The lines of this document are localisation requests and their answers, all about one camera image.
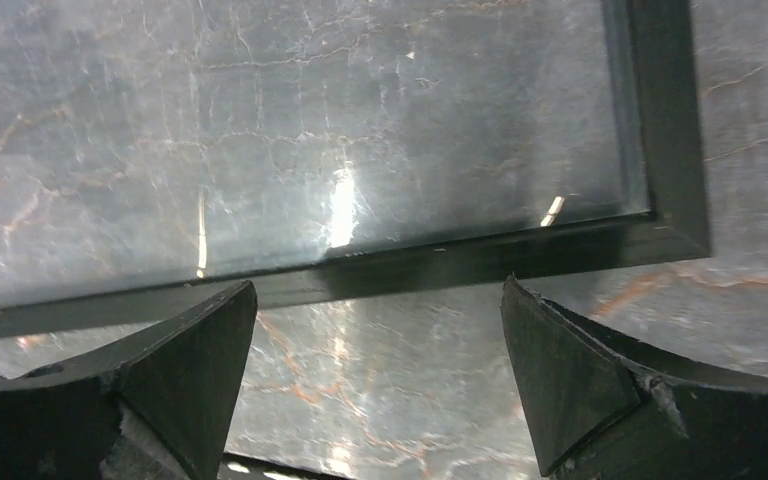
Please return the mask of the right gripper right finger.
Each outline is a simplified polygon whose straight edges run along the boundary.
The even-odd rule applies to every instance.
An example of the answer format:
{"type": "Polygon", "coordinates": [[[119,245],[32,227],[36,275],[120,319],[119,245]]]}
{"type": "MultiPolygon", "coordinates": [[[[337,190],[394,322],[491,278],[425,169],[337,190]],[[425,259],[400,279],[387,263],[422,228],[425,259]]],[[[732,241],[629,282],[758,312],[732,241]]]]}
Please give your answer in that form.
{"type": "Polygon", "coordinates": [[[625,335],[521,285],[501,317],[548,479],[768,479],[768,377],[625,335]]]}

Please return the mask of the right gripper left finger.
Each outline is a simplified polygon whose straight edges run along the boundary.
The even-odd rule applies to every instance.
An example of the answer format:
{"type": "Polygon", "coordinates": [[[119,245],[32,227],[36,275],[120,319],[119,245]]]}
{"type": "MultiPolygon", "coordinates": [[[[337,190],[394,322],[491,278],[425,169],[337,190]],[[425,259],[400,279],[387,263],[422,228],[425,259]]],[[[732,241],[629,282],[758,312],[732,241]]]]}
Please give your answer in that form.
{"type": "Polygon", "coordinates": [[[256,315],[245,280],[0,308],[0,337],[139,325],[0,377],[0,479],[215,478],[256,315]]]}

